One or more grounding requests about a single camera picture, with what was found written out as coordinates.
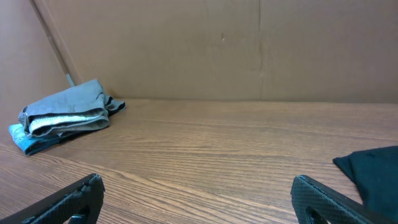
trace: folded cloth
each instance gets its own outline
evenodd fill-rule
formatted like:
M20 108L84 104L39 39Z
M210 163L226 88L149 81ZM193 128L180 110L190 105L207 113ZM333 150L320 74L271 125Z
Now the folded cloth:
M353 152L333 162L355 183L365 207L398 221L398 146Z
M25 154L33 155L69 137L109 126L108 116L125 107L91 80L26 106L18 117L21 123L10 125L9 132Z
M28 137L94 131L107 127L108 115L125 106L124 102L105 95L98 80L91 80L26 106L18 120Z

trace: dark fabric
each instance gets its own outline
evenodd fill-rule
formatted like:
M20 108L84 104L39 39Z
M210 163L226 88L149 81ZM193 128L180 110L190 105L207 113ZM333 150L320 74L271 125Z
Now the dark fabric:
M398 221L398 146L353 152L333 162L356 184L365 207Z

